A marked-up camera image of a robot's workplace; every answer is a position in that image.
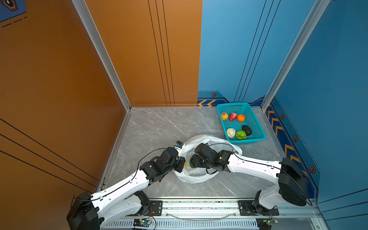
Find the orange tangerine fruit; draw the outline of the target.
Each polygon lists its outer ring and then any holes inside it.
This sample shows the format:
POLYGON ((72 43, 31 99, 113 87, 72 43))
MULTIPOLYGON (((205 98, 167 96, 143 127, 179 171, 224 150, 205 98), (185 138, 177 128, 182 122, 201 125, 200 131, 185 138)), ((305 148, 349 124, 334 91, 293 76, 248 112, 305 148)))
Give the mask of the orange tangerine fruit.
POLYGON ((239 114, 238 116, 237 116, 237 120, 239 121, 239 122, 244 122, 245 121, 245 115, 243 115, 243 114, 239 114))

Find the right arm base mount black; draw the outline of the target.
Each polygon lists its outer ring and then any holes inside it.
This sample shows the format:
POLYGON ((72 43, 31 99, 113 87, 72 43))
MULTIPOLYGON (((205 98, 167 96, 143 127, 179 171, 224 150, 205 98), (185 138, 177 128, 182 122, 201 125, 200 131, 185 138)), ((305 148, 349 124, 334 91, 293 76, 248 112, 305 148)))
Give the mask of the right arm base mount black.
POLYGON ((255 207, 251 200, 239 200, 237 204, 241 216, 279 216, 277 206, 272 209, 266 209, 261 205, 255 207))

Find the dark avocado fruit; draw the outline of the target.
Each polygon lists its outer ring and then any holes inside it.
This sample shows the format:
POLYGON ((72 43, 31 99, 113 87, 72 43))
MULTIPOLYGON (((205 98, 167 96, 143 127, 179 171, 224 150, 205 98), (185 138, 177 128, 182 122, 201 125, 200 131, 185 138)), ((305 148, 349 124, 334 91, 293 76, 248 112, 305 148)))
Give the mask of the dark avocado fruit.
POLYGON ((242 126, 242 130, 246 133, 246 136, 250 136, 252 135, 253 131, 251 130, 251 128, 247 125, 243 125, 242 126))

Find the white plastic bag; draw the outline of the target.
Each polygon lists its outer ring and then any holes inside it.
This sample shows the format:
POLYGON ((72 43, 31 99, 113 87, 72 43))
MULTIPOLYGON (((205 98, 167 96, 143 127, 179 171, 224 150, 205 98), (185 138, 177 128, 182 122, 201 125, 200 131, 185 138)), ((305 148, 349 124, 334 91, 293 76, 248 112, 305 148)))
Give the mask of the white plastic bag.
POLYGON ((208 174, 204 168, 191 168, 189 165, 190 158, 195 154, 195 148, 201 144, 208 144, 213 150, 219 152, 220 150, 233 150, 234 153, 242 156, 242 149, 229 141, 217 138, 212 135, 197 135, 186 141, 181 150, 179 150, 179 156, 184 157, 186 160, 186 165, 184 166, 182 172, 174 171, 176 177, 185 183, 198 184, 206 182, 213 177, 215 177, 218 172, 214 174, 208 174))

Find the pink peach fruit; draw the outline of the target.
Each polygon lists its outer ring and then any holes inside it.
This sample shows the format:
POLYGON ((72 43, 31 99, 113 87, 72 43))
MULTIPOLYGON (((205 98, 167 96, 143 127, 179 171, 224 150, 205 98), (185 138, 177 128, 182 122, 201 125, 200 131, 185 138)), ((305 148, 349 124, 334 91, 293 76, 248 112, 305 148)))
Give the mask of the pink peach fruit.
POLYGON ((229 121, 235 121, 237 119, 237 114, 236 113, 231 113, 229 115, 229 121))

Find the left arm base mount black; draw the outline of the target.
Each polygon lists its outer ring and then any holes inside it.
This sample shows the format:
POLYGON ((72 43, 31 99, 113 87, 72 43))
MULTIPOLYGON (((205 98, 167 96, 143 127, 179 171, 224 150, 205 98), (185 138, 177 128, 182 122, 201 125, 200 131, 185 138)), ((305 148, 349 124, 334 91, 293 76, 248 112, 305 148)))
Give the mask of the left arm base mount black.
POLYGON ((140 210, 136 213, 139 216, 161 216, 163 210, 162 200, 151 200, 149 203, 144 203, 140 210))

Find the beige pear fruit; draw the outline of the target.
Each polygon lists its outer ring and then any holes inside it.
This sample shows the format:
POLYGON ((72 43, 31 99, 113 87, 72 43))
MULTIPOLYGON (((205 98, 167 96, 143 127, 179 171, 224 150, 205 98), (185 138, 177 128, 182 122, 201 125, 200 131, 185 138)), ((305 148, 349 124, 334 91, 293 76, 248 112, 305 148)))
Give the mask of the beige pear fruit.
POLYGON ((226 131, 227 136, 229 137, 229 139, 234 138, 236 136, 236 132, 237 131, 235 129, 233 129, 233 128, 229 128, 226 131))

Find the yellow orange bumpy fruit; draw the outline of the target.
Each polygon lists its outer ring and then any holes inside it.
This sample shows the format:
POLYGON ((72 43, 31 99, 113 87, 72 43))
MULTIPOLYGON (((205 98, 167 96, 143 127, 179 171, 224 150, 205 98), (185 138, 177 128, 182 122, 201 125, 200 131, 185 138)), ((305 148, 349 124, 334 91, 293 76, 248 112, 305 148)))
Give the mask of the yellow orange bumpy fruit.
POLYGON ((228 120, 228 119, 229 119, 229 115, 228 115, 227 113, 225 113, 225 112, 221 113, 220 115, 221 115, 221 119, 222 119, 223 121, 225 121, 225 120, 228 120))

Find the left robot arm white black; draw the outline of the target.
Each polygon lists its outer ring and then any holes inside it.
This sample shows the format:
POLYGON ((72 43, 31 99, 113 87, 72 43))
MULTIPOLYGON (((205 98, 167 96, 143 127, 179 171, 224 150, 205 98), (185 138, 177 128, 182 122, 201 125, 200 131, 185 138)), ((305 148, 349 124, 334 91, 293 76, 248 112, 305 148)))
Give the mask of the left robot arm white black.
POLYGON ((129 215, 146 215, 150 200, 143 192, 160 182, 169 172, 182 172, 185 158, 181 156, 184 144, 162 149, 162 154, 145 163, 126 179, 100 192, 83 192, 73 198, 66 216, 72 230, 100 230, 106 225, 129 215))

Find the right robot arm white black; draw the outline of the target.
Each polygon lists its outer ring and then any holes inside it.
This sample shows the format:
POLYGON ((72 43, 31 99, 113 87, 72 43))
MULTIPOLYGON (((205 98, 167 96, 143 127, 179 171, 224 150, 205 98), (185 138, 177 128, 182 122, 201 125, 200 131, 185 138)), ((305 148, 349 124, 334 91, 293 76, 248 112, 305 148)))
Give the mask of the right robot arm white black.
POLYGON ((259 190, 252 203, 258 215, 266 215, 279 204, 312 205, 307 196, 308 178, 290 159, 263 161, 242 157, 232 151, 196 151, 190 158, 191 168, 213 169, 215 172, 244 173, 267 180, 273 185, 259 190))

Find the light green bumpy fruit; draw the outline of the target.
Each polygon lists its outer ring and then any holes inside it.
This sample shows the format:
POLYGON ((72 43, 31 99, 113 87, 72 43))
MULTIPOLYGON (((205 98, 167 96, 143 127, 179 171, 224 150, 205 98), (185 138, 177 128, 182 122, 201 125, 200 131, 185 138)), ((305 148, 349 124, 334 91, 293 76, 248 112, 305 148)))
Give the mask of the light green bumpy fruit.
POLYGON ((247 134, 244 130, 239 130, 236 132, 235 137, 237 140, 245 140, 247 138, 247 134))

